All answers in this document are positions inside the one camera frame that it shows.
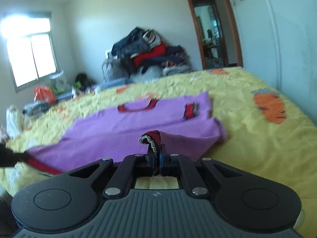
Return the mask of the white quilted cloth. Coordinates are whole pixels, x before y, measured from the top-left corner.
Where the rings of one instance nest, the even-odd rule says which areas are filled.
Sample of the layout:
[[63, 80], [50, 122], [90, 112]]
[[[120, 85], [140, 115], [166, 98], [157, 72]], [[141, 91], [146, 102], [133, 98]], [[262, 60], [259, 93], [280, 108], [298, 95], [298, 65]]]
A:
[[7, 108], [7, 134], [14, 139], [23, 132], [23, 115], [17, 107], [11, 105]]

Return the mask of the black backpack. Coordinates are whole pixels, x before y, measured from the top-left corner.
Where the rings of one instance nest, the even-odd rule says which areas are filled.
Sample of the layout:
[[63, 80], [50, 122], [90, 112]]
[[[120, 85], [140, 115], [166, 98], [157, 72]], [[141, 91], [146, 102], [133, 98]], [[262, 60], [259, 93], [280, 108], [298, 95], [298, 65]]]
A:
[[87, 74], [79, 73], [76, 76], [76, 79], [74, 82], [74, 88], [76, 88], [77, 90], [86, 91], [86, 89], [91, 88], [95, 84], [96, 82], [88, 78]]

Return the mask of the yellow floral bedspread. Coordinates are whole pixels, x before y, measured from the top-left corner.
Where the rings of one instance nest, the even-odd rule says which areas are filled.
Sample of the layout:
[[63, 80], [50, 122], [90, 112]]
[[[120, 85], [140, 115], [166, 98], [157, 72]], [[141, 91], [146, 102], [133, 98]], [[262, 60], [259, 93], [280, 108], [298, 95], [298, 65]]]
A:
[[316, 125], [286, 96], [239, 67], [177, 74], [61, 102], [7, 147], [22, 152], [56, 143], [77, 118], [120, 103], [204, 91], [227, 132], [225, 143], [206, 156], [292, 188], [305, 213], [296, 230], [316, 237]]

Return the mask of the pile of clothes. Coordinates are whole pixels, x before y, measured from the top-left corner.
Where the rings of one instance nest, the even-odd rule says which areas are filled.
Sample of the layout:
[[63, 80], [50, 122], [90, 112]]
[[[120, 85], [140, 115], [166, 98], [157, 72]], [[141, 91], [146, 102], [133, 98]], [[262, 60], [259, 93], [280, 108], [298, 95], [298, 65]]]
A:
[[108, 58], [121, 60], [129, 77], [144, 75], [148, 70], [158, 71], [159, 77], [192, 71], [182, 46], [168, 45], [155, 30], [139, 27], [116, 42], [107, 53]]

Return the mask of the white wardrobe door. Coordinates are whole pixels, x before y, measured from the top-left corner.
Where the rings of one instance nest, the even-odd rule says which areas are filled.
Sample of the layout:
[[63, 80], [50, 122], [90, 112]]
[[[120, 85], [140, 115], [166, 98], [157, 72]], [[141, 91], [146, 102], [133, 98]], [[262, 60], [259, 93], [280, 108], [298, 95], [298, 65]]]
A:
[[316, 121], [316, 0], [230, 0], [246, 71]]

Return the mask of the purple sweater red collar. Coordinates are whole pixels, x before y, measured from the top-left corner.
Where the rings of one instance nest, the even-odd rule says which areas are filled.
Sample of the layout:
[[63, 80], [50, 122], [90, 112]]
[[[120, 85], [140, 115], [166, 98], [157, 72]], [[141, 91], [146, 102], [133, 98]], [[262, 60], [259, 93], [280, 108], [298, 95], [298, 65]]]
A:
[[134, 101], [75, 120], [60, 141], [27, 151], [42, 164], [67, 172], [102, 158], [114, 162], [145, 154], [142, 138], [165, 145], [169, 154], [198, 160], [210, 147], [226, 139], [222, 123], [211, 117], [207, 92], [196, 96]]

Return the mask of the window with frame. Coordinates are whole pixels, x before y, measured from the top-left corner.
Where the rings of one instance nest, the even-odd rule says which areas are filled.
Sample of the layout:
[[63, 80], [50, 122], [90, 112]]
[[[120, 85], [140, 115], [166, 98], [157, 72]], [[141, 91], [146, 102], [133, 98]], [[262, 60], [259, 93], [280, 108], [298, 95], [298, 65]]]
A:
[[50, 12], [16, 12], [7, 13], [1, 20], [1, 37], [17, 90], [60, 72], [51, 18]]

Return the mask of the dark patterned clothes heap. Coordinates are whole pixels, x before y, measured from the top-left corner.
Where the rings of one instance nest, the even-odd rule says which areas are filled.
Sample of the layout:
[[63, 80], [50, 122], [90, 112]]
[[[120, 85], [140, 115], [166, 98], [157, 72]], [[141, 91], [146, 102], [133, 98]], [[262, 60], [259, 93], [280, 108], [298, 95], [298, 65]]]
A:
[[51, 105], [46, 101], [34, 101], [23, 107], [23, 114], [29, 117], [45, 113], [50, 109]]

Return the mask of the floral pillow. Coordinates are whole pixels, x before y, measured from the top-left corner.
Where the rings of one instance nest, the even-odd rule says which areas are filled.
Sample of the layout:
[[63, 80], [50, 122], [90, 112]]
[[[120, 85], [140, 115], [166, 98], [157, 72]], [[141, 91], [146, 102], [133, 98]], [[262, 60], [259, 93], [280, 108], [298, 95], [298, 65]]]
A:
[[62, 95], [64, 93], [70, 92], [70, 84], [67, 81], [64, 71], [60, 71], [49, 77], [51, 81], [51, 90], [56, 95]]

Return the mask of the checkered houndstooth bag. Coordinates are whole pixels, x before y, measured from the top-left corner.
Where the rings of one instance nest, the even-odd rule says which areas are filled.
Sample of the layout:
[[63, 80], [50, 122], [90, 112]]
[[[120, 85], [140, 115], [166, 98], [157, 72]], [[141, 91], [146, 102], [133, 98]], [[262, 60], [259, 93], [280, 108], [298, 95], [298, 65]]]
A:
[[119, 59], [106, 59], [102, 64], [103, 77], [105, 82], [129, 78], [129, 72]]

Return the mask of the blue striped blanket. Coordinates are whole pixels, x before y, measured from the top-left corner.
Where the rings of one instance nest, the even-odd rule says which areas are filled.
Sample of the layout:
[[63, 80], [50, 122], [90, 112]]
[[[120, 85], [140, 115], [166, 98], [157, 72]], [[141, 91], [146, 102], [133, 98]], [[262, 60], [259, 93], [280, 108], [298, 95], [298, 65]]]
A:
[[[90, 89], [100, 89], [100, 90], [105, 90], [108, 88], [114, 88], [117, 86], [124, 86], [124, 85], [128, 85], [130, 84], [131, 81], [129, 78], [119, 78], [119, 79], [114, 79], [108, 82], [103, 82], [103, 83], [99, 83], [99, 84], [95, 84], [92, 85], [88, 88], [86, 88], [85, 92], [88, 92]], [[62, 95], [58, 95], [56, 97], [57, 101], [63, 101], [63, 100], [67, 100], [67, 99], [71, 99], [73, 97], [72, 92], [68, 92]]]

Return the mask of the wooden door frame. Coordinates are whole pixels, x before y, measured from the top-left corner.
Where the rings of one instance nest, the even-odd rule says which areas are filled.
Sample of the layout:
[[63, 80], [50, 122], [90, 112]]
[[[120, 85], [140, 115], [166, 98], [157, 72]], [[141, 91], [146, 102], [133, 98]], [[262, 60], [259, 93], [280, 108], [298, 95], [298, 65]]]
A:
[[243, 66], [238, 27], [229, 0], [188, 0], [204, 69]]

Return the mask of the orange plastic bag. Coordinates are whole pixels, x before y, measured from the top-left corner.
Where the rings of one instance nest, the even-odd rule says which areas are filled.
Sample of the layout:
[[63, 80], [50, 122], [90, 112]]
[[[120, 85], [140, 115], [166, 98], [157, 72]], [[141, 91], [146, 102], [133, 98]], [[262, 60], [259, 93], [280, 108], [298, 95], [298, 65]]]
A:
[[39, 86], [34, 89], [34, 101], [44, 101], [48, 104], [55, 104], [56, 97], [55, 94], [51, 91], [51, 89], [47, 86]]

